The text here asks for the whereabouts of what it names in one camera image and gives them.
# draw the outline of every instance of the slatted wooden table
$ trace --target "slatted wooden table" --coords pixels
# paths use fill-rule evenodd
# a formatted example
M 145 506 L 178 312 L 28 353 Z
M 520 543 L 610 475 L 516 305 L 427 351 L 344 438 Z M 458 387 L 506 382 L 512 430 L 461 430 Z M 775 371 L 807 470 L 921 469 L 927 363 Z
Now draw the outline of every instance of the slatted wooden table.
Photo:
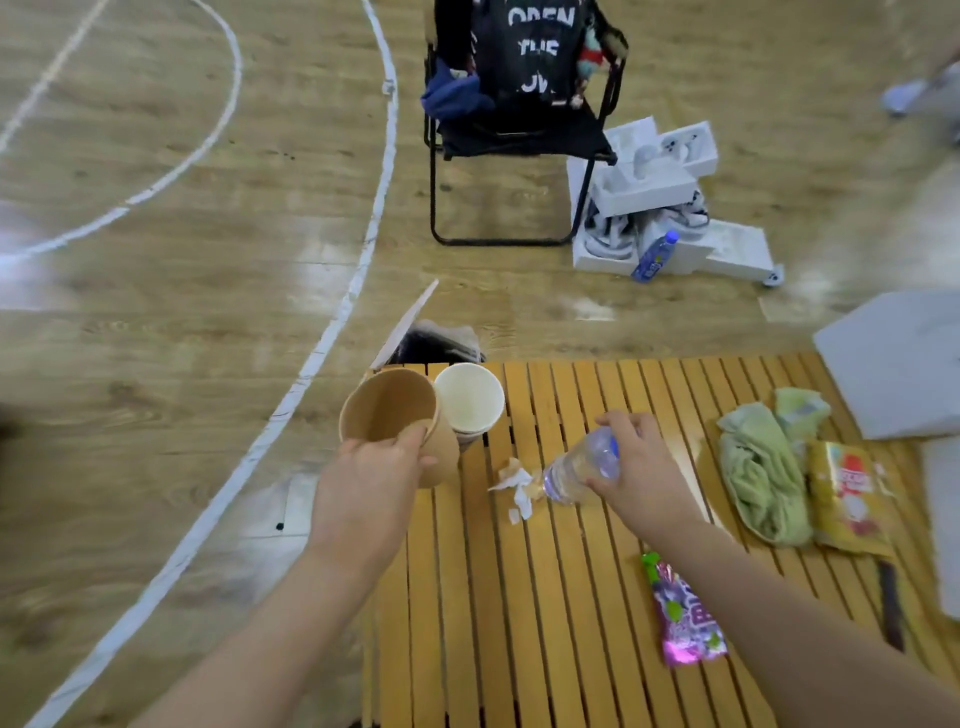
M 816 354 L 488 368 L 504 384 L 507 413 L 486 447 L 465 453 L 459 482 L 418 493 L 405 548 L 368 610 L 365 724 L 442 728 L 446 716 L 451 728 L 775 725 L 735 645 L 729 658 L 664 666 L 653 598 L 637 568 L 643 546 L 602 503 L 539 502 L 530 521 L 511 525 L 512 494 L 488 493 L 510 457 L 539 470 L 607 409 L 654 412 L 709 516 L 766 568 L 881 639 L 871 560 L 768 547 L 740 526 L 720 479 L 717 418 L 749 401 L 769 403 L 777 387 L 819 390 L 834 413 L 822 434 L 861 442 Z M 936 608 L 917 454 L 900 442 L 868 449 L 896 494 L 888 516 L 907 651 L 957 687 L 960 632 Z

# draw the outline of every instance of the blue bottle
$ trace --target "blue bottle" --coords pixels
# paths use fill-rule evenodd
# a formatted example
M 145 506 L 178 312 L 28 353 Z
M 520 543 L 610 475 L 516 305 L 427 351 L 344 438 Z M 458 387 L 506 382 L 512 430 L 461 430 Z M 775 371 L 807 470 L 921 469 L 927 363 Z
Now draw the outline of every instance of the blue bottle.
M 620 476 L 620 448 L 609 427 L 598 427 L 547 466 L 543 490 L 558 503 L 583 500 L 588 478 L 616 480 Z
M 646 283 L 653 278 L 666 265 L 666 261 L 673 254 L 673 249 L 677 246 L 680 236 L 676 231 L 667 231 L 667 234 L 657 240 L 644 251 L 640 257 L 640 262 L 636 265 L 630 278 L 639 282 Z

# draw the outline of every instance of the candy wrapper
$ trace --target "candy wrapper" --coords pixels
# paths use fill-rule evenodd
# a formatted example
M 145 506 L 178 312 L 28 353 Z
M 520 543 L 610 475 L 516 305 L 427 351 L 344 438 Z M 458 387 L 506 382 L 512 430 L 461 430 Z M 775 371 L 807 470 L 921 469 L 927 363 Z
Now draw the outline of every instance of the candy wrapper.
M 839 443 L 817 443 L 810 452 L 810 493 L 815 538 L 852 553 L 890 557 L 880 526 L 882 500 L 870 455 Z
M 720 625 L 703 602 L 660 555 L 643 554 L 663 624 L 663 660 L 670 667 L 693 665 L 727 654 Z

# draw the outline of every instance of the white styrofoam packaging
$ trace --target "white styrofoam packaging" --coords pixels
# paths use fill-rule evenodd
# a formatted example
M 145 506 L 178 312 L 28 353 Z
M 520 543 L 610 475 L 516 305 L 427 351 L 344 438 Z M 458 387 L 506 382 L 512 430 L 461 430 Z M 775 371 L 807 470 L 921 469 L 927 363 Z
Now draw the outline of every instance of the white styrofoam packaging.
M 710 220 L 704 243 L 714 248 L 700 266 L 706 273 L 763 282 L 774 270 L 763 228 Z
M 674 228 L 669 225 L 668 221 L 662 219 L 662 215 L 656 213 L 650 215 L 643 227 L 643 235 L 640 239 L 640 254 L 643 255 L 647 248 L 671 230 L 674 230 Z M 673 254 L 660 272 L 674 276 L 689 275 L 699 270 L 704 260 L 712 252 L 713 244 L 706 235 L 699 240 L 684 240 L 681 238 L 677 241 L 673 248 Z
M 629 276 L 638 263 L 640 256 L 634 248 L 629 258 L 625 260 L 612 260 L 605 257 L 597 257 L 587 250 L 584 238 L 588 235 L 583 228 L 577 232 L 573 238 L 573 267 L 578 271 L 589 271 L 591 273 L 610 273 L 615 276 Z
M 923 456 L 940 608 L 960 619 L 960 437 L 925 442 Z
M 570 189 L 570 222 L 573 222 L 573 216 L 576 212 L 577 196 L 580 194 L 580 185 L 583 183 L 584 175 L 587 173 L 587 161 L 575 157 L 566 158 L 566 177 Z M 584 207 L 584 215 L 587 214 L 587 203 Z M 592 255 L 584 243 L 587 231 L 584 228 L 586 220 L 582 220 L 577 234 L 573 238 L 573 267 L 578 271 L 591 273 L 610 273 L 615 276 L 629 276 L 637 264 L 640 262 L 639 255 L 634 251 L 626 260 L 610 260 L 608 258 Z
M 960 434 L 960 288 L 882 294 L 813 341 L 864 437 Z
M 688 158 L 680 160 L 684 169 L 698 179 L 716 172 L 717 165 L 720 163 L 720 153 L 717 151 L 716 139 L 713 137 L 713 129 L 708 121 L 701 121 L 699 124 L 691 124 L 660 135 L 660 147 L 667 154 L 671 154 L 670 150 L 674 149 L 674 156 L 679 153 L 679 145 L 690 142 L 692 142 L 691 154 Z
M 620 164 L 633 164 L 625 159 Z M 674 159 L 658 157 L 646 165 L 647 174 L 640 180 L 627 175 L 630 184 L 625 189 L 611 189 L 607 169 L 598 169 L 590 181 L 590 194 L 604 217 L 628 215 L 658 207 L 683 205 L 693 199 L 696 179 Z
M 604 134 L 621 160 L 632 160 L 634 152 L 640 147 L 658 143 L 657 122 L 653 116 L 621 124 L 618 127 L 610 127 L 604 130 Z

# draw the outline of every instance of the black bag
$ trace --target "black bag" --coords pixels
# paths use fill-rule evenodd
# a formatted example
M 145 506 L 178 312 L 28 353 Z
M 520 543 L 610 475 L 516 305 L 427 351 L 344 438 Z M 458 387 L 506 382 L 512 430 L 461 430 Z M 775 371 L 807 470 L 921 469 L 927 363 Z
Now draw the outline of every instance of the black bag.
M 591 0 L 474 0 L 473 62 L 497 107 L 566 106 Z

